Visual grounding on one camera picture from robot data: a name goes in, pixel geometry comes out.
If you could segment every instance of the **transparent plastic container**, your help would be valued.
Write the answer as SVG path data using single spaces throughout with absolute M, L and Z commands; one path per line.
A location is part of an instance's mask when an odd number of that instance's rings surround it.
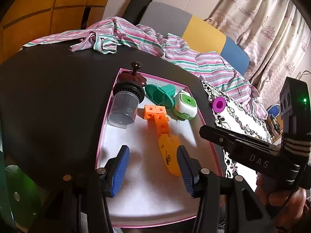
M 111 106 L 108 116 L 109 124 L 126 129 L 132 126 L 137 115 L 139 98 L 132 92 L 118 92 Z

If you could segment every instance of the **striped blanket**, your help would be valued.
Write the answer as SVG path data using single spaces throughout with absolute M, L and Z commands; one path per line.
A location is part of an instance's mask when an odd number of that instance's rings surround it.
M 80 43 L 71 46 L 71 51 L 93 48 L 106 54 L 115 53 L 118 45 L 126 45 L 148 52 L 182 67 L 218 90 L 227 92 L 259 119 L 264 120 L 267 117 L 256 88 L 218 53 L 198 53 L 191 50 L 187 42 L 178 36 L 163 36 L 148 26 L 134 26 L 123 18 L 110 17 L 85 30 L 66 31 L 42 37 L 23 45 L 21 49 L 72 39 L 80 39 Z

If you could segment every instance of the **human hand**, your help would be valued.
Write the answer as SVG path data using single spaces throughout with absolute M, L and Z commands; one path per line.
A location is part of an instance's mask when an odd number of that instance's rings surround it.
M 290 195 L 290 190 L 278 191 L 272 194 L 265 193 L 262 188 L 262 174 L 258 175 L 256 185 L 257 188 L 255 190 L 255 194 L 260 198 L 260 201 L 264 206 L 270 204 L 272 206 L 280 207 Z M 306 190 L 299 188 L 296 192 L 293 193 L 291 199 L 288 201 L 282 211 L 275 218 L 273 218 L 274 224 L 289 230 L 300 220 L 305 201 Z

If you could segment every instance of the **blue gripper pad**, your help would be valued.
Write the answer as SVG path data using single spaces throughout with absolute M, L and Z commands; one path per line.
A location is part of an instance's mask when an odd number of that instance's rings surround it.
M 109 171 L 110 178 L 108 178 L 108 181 L 111 181 L 110 197 L 114 197 L 120 191 L 129 159 L 130 149 L 128 146 L 122 145 L 118 155 L 113 159 L 114 162 Z
M 195 190 L 194 185 L 199 181 L 197 164 L 193 162 L 190 158 L 186 148 L 181 145 L 177 148 L 177 162 L 181 171 L 181 175 L 183 177 L 183 182 L 186 187 L 186 191 L 194 196 Z

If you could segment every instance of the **purple ring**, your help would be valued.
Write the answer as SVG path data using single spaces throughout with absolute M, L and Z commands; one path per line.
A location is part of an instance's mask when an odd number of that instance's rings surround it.
M 226 107 L 226 100 L 222 96 L 216 97 L 212 102 L 213 111 L 216 113 L 224 111 L 225 107 Z

